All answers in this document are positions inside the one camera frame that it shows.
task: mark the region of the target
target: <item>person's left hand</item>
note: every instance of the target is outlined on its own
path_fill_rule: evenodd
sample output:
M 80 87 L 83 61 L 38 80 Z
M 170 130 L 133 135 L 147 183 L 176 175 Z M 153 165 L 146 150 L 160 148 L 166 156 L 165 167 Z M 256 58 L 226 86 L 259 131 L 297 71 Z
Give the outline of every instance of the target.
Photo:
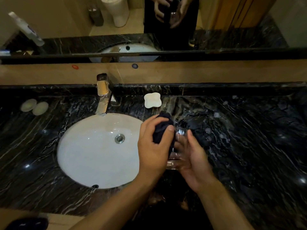
M 180 8 L 180 18 L 177 22 L 171 25 L 171 29 L 176 28 L 180 25 L 181 21 L 184 19 L 185 15 L 187 14 L 188 8 L 193 0 L 181 0 L 179 4 Z
M 168 118 L 157 118 L 157 115 L 154 115 L 141 124 L 138 140 L 138 156 L 140 158 L 138 177 L 152 184 L 159 180 L 166 169 L 169 147 L 174 137 L 175 128 L 169 125 L 159 144 L 153 142 L 153 133 L 157 124 L 168 120 Z

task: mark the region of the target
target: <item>faucet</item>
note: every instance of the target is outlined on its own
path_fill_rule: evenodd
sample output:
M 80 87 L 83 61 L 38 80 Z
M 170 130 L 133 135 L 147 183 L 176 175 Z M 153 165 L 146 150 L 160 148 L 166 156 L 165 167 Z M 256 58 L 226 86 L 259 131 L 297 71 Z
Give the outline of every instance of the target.
M 105 116 L 109 103 L 112 106 L 120 106 L 122 98 L 116 98 L 111 94 L 113 88 L 114 85 L 106 73 L 97 75 L 97 92 L 101 98 L 95 112 L 96 115 Z

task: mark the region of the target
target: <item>forearm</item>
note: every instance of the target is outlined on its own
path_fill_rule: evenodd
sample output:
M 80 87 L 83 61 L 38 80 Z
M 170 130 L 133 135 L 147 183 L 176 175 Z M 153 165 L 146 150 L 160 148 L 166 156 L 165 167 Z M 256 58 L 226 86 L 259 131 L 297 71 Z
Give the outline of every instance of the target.
M 121 229 L 146 200 L 153 186 L 154 183 L 136 177 L 131 184 L 73 226 L 71 230 Z
M 217 179 L 207 185 L 198 195 L 214 230 L 253 229 L 240 208 Z

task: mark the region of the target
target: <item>soap dish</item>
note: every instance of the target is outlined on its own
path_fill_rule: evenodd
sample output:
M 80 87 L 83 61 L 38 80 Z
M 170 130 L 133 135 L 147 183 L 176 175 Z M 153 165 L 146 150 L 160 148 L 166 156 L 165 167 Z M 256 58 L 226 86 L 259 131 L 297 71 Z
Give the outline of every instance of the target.
M 152 108 L 152 107 L 160 107 L 162 105 L 161 95 L 159 93 L 148 93 L 144 96 L 145 99 L 145 107 Z

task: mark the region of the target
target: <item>sink drain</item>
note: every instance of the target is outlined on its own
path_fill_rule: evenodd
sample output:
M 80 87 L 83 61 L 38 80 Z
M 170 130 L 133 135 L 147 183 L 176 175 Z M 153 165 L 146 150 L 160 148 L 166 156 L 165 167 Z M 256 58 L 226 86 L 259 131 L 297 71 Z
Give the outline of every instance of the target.
M 124 134 L 118 134 L 115 136 L 115 143 L 123 143 L 125 141 Z

